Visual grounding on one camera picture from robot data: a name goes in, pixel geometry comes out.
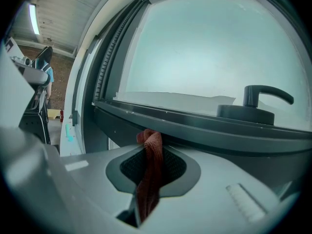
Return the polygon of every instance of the blue shirt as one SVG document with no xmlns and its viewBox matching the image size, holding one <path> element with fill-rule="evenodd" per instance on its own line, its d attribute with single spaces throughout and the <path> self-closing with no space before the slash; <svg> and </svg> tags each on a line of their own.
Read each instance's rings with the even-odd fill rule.
<svg viewBox="0 0 312 234">
<path fill-rule="evenodd" d="M 52 68 L 49 68 L 47 73 L 50 75 L 50 82 L 53 82 L 54 79 L 53 79 L 53 70 L 52 70 Z"/>
</svg>

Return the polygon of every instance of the door glass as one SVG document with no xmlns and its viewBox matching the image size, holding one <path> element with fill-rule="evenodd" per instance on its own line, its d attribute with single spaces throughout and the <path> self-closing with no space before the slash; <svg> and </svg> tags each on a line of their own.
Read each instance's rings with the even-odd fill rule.
<svg viewBox="0 0 312 234">
<path fill-rule="evenodd" d="M 114 99 L 216 116 L 242 105 L 244 87 L 286 91 L 294 104 L 260 95 L 275 125 L 310 129 L 310 93 L 300 55 L 256 0 L 165 0 L 148 8 L 133 36 Z"/>
</svg>

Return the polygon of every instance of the red towel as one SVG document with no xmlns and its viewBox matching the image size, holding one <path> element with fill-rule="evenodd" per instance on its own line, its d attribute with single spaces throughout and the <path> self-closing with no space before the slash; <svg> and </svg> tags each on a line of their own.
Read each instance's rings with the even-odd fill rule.
<svg viewBox="0 0 312 234">
<path fill-rule="evenodd" d="M 138 210 L 143 222 L 159 202 L 163 163 L 162 139 L 159 132 L 145 129 L 136 136 L 136 141 L 144 143 L 146 152 L 146 171 L 136 189 Z"/>
</svg>

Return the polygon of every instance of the floor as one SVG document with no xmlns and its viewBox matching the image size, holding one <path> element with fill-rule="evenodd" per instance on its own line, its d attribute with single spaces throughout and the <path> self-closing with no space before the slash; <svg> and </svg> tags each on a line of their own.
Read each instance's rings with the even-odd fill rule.
<svg viewBox="0 0 312 234">
<path fill-rule="evenodd" d="M 51 145 L 60 144 L 60 133 L 62 129 L 62 123 L 60 119 L 50 119 L 48 123 L 48 129 L 50 134 Z"/>
</svg>

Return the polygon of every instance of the ceiling light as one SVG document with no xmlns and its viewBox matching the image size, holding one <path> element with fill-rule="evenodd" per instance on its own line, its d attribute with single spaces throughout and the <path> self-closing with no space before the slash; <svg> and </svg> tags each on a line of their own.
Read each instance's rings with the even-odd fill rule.
<svg viewBox="0 0 312 234">
<path fill-rule="evenodd" d="M 36 35 L 40 35 L 38 24 L 37 24 L 36 5 L 34 4 L 29 5 L 29 14 L 30 14 L 31 24 L 33 25 L 34 33 Z"/>
</svg>

